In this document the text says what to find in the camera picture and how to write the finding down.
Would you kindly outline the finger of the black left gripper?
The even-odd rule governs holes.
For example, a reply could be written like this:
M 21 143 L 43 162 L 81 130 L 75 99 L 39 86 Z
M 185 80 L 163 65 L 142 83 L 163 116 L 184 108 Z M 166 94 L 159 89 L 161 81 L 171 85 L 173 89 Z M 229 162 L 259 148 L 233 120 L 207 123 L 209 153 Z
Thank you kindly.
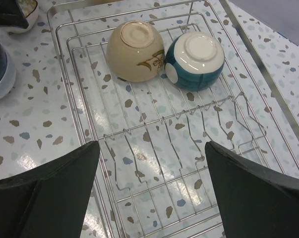
M 28 28 L 29 23 L 17 0 L 0 0 L 0 27 Z

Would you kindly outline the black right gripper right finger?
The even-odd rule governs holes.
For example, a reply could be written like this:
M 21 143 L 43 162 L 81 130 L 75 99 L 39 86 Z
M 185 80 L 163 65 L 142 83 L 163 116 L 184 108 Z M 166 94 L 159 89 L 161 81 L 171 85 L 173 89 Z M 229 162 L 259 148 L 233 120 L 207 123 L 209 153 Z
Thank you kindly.
M 228 238 L 299 238 L 299 179 L 205 144 L 206 161 Z

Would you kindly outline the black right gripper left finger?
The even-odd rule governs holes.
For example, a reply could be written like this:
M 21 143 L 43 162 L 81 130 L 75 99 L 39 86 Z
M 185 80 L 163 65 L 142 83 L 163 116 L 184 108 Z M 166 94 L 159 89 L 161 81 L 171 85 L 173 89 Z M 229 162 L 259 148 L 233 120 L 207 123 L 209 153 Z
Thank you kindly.
M 99 162 L 98 141 L 0 180 L 0 238 L 78 238 Z

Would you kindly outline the pale white bowl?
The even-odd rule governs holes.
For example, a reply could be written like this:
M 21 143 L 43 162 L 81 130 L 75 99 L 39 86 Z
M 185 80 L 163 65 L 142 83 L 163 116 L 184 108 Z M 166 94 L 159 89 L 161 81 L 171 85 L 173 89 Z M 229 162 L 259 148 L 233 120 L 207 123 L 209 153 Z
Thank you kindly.
M 6 56 L 7 56 L 7 68 L 2 79 L 0 80 L 0 99 L 9 93 L 9 91 L 12 89 L 16 81 L 15 64 L 9 53 L 6 53 Z

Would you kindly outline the metal wire dish rack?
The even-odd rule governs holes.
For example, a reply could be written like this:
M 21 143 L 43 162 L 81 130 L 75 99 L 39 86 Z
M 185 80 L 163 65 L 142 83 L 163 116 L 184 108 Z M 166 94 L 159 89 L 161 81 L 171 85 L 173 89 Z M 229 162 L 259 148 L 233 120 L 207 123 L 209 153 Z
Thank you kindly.
M 93 185 L 105 238 L 222 237 L 204 146 L 299 179 L 299 124 L 225 0 L 78 0 L 47 13 L 80 144 L 96 140 Z M 195 92 L 164 71 L 135 83 L 115 75 L 106 51 L 129 20 L 155 27 L 169 47 L 203 31 L 225 51 L 221 76 Z

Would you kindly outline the beige ceramic bowl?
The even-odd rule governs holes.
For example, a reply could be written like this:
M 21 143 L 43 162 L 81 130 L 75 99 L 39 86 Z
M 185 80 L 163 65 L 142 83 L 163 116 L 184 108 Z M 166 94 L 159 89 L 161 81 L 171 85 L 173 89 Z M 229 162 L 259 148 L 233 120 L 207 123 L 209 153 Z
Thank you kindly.
M 161 71 L 165 47 L 160 33 L 143 21 L 127 21 L 111 34 L 106 60 L 110 70 L 130 82 L 151 80 Z

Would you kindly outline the teal white patterned bowl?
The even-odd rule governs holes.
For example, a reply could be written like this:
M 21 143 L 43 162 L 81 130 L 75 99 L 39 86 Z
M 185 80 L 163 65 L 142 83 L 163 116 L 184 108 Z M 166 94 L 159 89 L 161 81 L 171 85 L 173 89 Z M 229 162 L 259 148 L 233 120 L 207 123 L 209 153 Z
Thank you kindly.
M 165 56 L 165 73 L 178 88 L 200 91 L 219 78 L 224 63 L 224 50 L 212 35 L 187 32 L 169 46 Z

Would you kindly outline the small white bowl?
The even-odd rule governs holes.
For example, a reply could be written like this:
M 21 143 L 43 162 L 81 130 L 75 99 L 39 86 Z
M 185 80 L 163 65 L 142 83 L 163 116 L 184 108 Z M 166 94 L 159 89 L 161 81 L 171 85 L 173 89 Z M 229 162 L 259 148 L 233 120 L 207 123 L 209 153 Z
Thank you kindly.
M 18 0 L 17 2 L 28 22 L 28 27 L 26 29 L 19 27 L 4 27 L 3 30 L 6 32 L 21 34 L 29 31 L 35 24 L 39 15 L 39 6 L 36 0 Z

